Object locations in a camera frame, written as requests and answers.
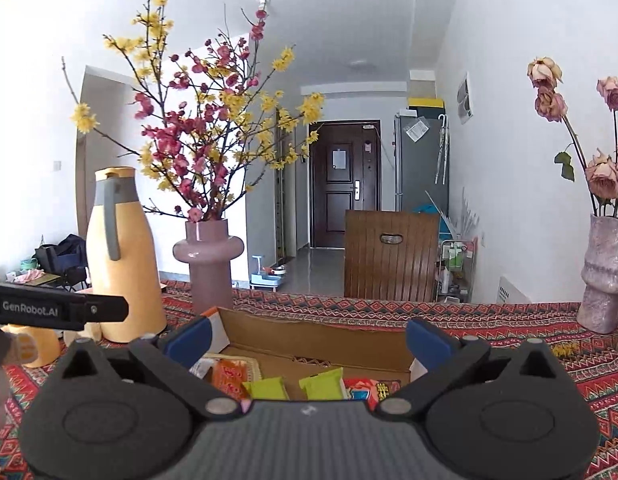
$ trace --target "yellow thermos jug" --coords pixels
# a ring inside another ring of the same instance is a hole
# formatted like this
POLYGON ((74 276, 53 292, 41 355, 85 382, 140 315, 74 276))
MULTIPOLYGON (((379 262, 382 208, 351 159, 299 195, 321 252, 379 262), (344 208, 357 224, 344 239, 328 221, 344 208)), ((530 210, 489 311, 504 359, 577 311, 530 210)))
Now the yellow thermos jug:
POLYGON ((94 294, 124 296, 129 315, 102 323, 102 335, 128 343, 167 326, 149 222, 135 189, 134 168, 96 171, 96 196, 87 230, 94 294))

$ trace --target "rose stem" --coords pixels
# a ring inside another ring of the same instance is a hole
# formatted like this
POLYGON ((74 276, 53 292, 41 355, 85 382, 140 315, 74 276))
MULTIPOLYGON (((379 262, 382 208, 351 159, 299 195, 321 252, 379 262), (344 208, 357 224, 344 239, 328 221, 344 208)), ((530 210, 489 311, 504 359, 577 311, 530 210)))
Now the rose stem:
POLYGON ((614 151, 616 152, 616 163, 618 163, 618 123, 616 122, 616 111, 614 110, 614 139, 616 140, 616 146, 614 151))
MULTIPOLYGON (((580 161, 580 165, 582 166, 582 172, 584 173, 585 168, 587 167, 587 164, 585 162, 585 155, 582 152, 582 148, 580 147, 580 142, 578 141, 578 136, 576 135, 576 132, 574 132, 574 129, 572 128, 569 122, 569 119, 567 119, 567 114, 563 116, 563 120, 564 120, 564 125, 567 127, 567 131, 569 131, 569 135, 571 136, 572 141, 574 142, 574 148, 576 149, 576 155, 578 156, 578 160, 580 161)), ((600 206, 598 206, 598 212, 596 212, 596 201, 593 197, 592 192, 590 192, 590 198, 592 199, 593 215, 599 216, 600 206)))

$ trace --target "ceiling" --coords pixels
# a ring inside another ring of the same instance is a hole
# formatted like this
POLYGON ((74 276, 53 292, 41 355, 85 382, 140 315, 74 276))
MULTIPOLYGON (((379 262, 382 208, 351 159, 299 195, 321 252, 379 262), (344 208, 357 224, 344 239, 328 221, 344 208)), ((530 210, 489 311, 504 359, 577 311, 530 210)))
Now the ceiling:
MULTIPOLYGON (((145 0, 72 1, 87 27, 132 35, 129 19, 145 0)), ((272 59, 295 44, 296 62, 286 74, 297 85, 361 81, 404 81, 409 69, 431 69, 438 57, 454 0, 270 0, 262 56, 272 59)), ((225 9, 232 36, 248 30, 241 15, 252 16, 257 0, 170 0, 176 22, 171 49, 200 47, 217 27, 225 9)), ((73 28, 91 44, 91 31, 73 28)), ((100 37, 94 45, 101 48, 100 37)))

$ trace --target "black bag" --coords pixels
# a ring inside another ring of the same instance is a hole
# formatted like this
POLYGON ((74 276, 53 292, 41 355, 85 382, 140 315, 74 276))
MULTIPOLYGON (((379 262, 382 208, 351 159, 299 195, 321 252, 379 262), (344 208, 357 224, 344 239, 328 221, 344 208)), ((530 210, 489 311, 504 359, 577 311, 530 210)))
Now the black bag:
POLYGON ((87 244, 79 236, 69 235, 57 245, 41 245, 36 249, 35 257, 44 272, 65 277, 68 285, 86 279, 87 244))

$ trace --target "tiled floor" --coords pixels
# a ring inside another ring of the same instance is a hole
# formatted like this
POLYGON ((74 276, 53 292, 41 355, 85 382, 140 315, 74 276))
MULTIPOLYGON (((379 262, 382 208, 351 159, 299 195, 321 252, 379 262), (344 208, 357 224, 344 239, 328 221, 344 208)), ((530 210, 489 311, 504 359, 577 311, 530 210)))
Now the tiled floor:
POLYGON ((344 266, 345 251, 302 248, 287 264, 285 283, 278 290, 290 294, 341 297, 344 266))

